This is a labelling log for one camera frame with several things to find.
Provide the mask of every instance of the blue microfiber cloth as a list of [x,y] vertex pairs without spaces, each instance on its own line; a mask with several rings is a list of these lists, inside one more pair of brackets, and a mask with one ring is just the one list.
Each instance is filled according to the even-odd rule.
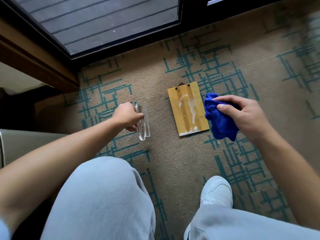
[[204,100],[205,117],[207,120],[211,121],[211,131],[215,139],[220,140],[228,137],[231,141],[235,141],[239,129],[229,115],[226,115],[217,109],[217,105],[230,104],[239,109],[238,105],[235,103],[224,103],[212,100],[218,96],[219,95],[216,93],[208,93],[206,95]]

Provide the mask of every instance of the carpet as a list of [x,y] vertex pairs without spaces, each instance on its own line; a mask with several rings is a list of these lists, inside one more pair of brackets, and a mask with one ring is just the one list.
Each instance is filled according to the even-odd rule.
[[154,202],[156,239],[182,239],[205,182],[226,178],[234,208],[294,223],[258,150],[210,131],[179,137],[167,88],[198,81],[206,93],[259,101],[274,128],[320,172],[320,2],[284,0],[91,64],[78,93],[38,102],[39,130],[73,133],[126,101],[148,107],[151,137],[122,131],[97,156],[128,161]]

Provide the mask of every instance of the light blue pants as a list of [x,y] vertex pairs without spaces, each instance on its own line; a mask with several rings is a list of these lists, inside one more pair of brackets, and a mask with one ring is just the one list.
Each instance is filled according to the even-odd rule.
[[[81,164],[60,190],[41,240],[154,239],[153,203],[125,160]],[[242,210],[203,205],[191,222],[194,239],[320,239],[320,232]]]

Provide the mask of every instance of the white sneaker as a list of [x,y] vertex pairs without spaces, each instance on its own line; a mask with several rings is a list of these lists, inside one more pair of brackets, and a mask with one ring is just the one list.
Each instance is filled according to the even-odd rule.
[[[217,204],[224,207],[232,208],[232,190],[231,186],[221,176],[211,177],[204,185],[201,196],[201,204]],[[186,231],[183,235],[183,240],[187,240],[191,228],[191,223],[187,226]]]

